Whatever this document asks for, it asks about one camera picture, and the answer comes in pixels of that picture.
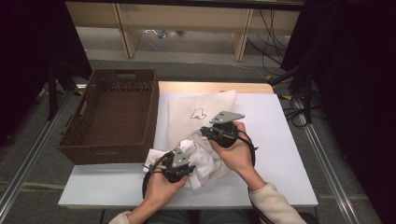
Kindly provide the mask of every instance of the white tabletop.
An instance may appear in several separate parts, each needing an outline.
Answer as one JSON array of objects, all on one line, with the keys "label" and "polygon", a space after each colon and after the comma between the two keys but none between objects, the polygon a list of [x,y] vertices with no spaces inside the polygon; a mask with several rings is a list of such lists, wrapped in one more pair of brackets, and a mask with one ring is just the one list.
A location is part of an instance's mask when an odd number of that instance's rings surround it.
[{"label": "white tabletop", "polygon": [[[169,99],[201,93],[161,92],[154,148],[168,150]],[[274,94],[237,93],[235,113],[244,114],[256,151],[256,170],[276,185],[293,206],[316,206],[297,147]],[[140,163],[77,165],[65,186],[59,205],[69,208],[132,208],[142,202],[144,173]],[[248,188],[234,172],[211,180],[199,189],[181,189],[166,205],[169,209],[249,208]]]}]

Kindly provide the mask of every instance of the white cloth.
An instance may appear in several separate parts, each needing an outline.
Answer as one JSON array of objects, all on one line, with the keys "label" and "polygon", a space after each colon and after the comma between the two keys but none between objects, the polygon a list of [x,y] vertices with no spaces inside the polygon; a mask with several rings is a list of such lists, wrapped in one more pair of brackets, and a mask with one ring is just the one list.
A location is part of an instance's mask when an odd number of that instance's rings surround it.
[{"label": "white cloth", "polygon": [[233,111],[235,91],[222,91],[169,101],[168,148],[173,150],[220,111]]},{"label": "white cloth", "polygon": [[[198,130],[190,135],[188,139],[180,142],[180,149],[190,160],[189,166],[195,165],[190,174],[186,187],[198,189],[211,179],[219,178],[227,174],[230,169],[221,160],[218,153],[212,149],[206,137]],[[146,166],[153,164],[155,159],[160,158],[166,152],[151,149],[148,152]]]}]

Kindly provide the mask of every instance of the black wire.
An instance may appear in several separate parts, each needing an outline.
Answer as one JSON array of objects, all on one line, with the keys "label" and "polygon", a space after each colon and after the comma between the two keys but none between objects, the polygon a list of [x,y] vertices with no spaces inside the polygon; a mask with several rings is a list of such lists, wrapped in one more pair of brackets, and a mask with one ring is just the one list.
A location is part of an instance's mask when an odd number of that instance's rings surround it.
[{"label": "black wire", "polygon": [[277,48],[277,46],[268,43],[268,40],[267,40],[267,41],[263,40],[259,35],[257,35],[257,37],[258,37],[262,42],[264,42],[266,45],[268,45],[268,46],[270,46],[270,47],[273,47],[273,48]]},{"label": "black wire", "polygon": [[264,22],[265,29],[268,32],[267,41],[268,41],[269,37],[271,37],[271,39],[273,40],[274,45],[276,46],[276,53],[277,53],[277,55],[279,57],[279,60],[280,60],[280,58],[282,58],[282,60],[283,60],[283,57],[282,57],[282,55],[281,55],[281,53],[279,51],[279,47],[276,44],[276,36],[275,36],[275,32],[274,32],[274,15],[275,15],[275,13],[273,12],[273,10],[271,10],[271,17],[270,17],[271,18],[271,26],[270,26],[271,28],[268,28],[267,22],[265,21],[265,18],[262,15],[262,10],[261,9],[260,9],[260,15],[262,16],[262,21]]},{"label": "black wire", "polygon": [[264,64],[264,55],[262,55],[262,68],[263,68],[267,73],[269,73],[270,75],[278,76],[278,77],[282,76],[282,74],[273,73],[273,72],[268,71],[267,67],[265,67],[265,64]]},{"label": "black wire", "polygon": [[244,133],[245,136],[248,139],[248,140],[246,140],[245,138],[240,137],[239,135],[236,136],[236,138],[238,138],[239,140],[241,140],[242,142],[244,142],[245,144],[248,145],[248,149],[250,151],[251,164],[253,164],[253,167],[254,167],[256,165],[256,152],[255,152],[255,150],[257,148],[253,146],[253,144],[251,143],[251,139],[250,139],[250,137],[248,136],[247,133],[239,131],[239,130],[238,130],[238,132]]},{"label": "black wire", "polygon": [[160,162],[163,161],[163,159],[167,158],[170,155],[170,153],[173,153],[173,152],[169,151],[169,152],[165,153],[157,161],[155,161],[153,165],[149,166],[148,172],[145,174],[145,178],[143,179],[143,184],[142,184],[143,199],[146,196],[146,189],[148,187],[149,178],[151,177],[152,174],[156,173],[156,172],[154,172],[154,170],[157,168],[157,166],[160,164]]},{"label": "black wire", "polygon": [[274,16],[275,16],[275,12],[273,10],[271,10],[271,26],[270,26],[270,32],[271,32],[271,37],[274,41],[274,45],[276,46],[276,53],[277,53],[277,57],[280,61],[283,61],[283,56],[279,51],[279,47],[276,44],[276,40],[275,40],[275,29],[274,29]]},{"label": "black wire", "polygon": [[105,212],[106,212],[106,209],[103,209],[100,219],[99,219],[99,224],[103,224],[103,220],[105,219]]},{"label": "black wire", "polygon": [[269,55],[267,52],[265,52],[264,50],[259,49],[259,47],[257,47],[256,45],[254,45],[249,38],[247,38],[247,41],[251,44],[251,46],[253,46],[253,48],[255,48],[258,52],[260,52],[262,55],[265,55],[266,57],[268,57],[269,59],[271,59],[272,61],[274,61],[275,63],[280,65],[280,62],[277,61],[273,56]]},{"label": "black wire", "polygon": [[[315,99],[315,97],[319,97],[318,94],[317,95],[314,94],[313,96],[314,97],[312,97],[312,99],[311,99],[312,101],[313,101],[313,99]],[[296,122],[296,120],[295,120],[296,118],[298,118],[299,115],[304,113],[304,109],[303,108],[299,108],[299,107],[297,107],[295,105],[296,98],[300,98],[304,102],[304,98],[302,98],[302,97],[293,97],[293,98],[291,98],[291,100],[289,102],[289,108],[285,108],[285,109],[283,109],[283,111],[285,113],[286,111],[290,111],[291,110],[291,112],[285,114],[286,120],[290,121],[293,126],[300,128],[300,127],[306,126],[307,122],[305,122],[304,124],[298,124]],[[320,117],[320,116],[317,116],[317,115],[312,113],[312,111],[315,111],[317,109],[321,109],[321,104],[313,105],[309,109],[311,111],[310,115],[312,117],[315,117],[315,118],[318,118],[318,119],[326,119],[324,116]]]},{"label": "black wire", "polygon": [[250,200],[251,206],[253,207],[253,210],[259,215],[259,218],[266,224],[274,224],[268,217],[265,216],[265,214],[258,208],[254,203]]},{"label": "black wire", "polygon": [[[271,10],[271,13],[272,13],[272,15],[273,15],[273,17],[272,17],[272,19],[271,19],[271,22],[273,22],[274,21],[274,17],[275,17],[275,12],[273,11],[273,10]],[[273,37],[274,37],[274,39],[283,47],[283,49],[284,50],[286,50],[286,46],[284,46],[283,44],[282,44],[282,42],[280,42],[278,39],[277,39],[277,37],[276,37],[276,35],[275,35],[275,33],[274,33],[274,30],[273,30]]]}]

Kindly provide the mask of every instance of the sleeve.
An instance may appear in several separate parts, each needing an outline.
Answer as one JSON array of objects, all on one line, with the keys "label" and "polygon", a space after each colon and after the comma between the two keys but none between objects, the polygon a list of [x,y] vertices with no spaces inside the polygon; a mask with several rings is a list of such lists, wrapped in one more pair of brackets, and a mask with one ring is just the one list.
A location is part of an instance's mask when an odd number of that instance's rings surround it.
[{"label": "sleeve", "polygon": [[305,223],[272,183],[249,193],[251,202],[275,224]]},{"label": "sleeve", "polygon": [[116,217],[111,219],[108,224],[130,224],[126,215],[130,212],[119,213]]}]

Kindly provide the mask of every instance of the wicker basket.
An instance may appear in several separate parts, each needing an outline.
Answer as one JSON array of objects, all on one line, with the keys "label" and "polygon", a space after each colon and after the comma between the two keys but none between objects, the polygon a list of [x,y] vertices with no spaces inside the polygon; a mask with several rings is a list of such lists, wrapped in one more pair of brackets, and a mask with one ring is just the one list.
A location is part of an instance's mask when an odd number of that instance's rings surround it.
[{"label": "wicker basket", "polygon": [[145,161],[159,95],[154,69],[94,71],[58,149],[74,164]]}]

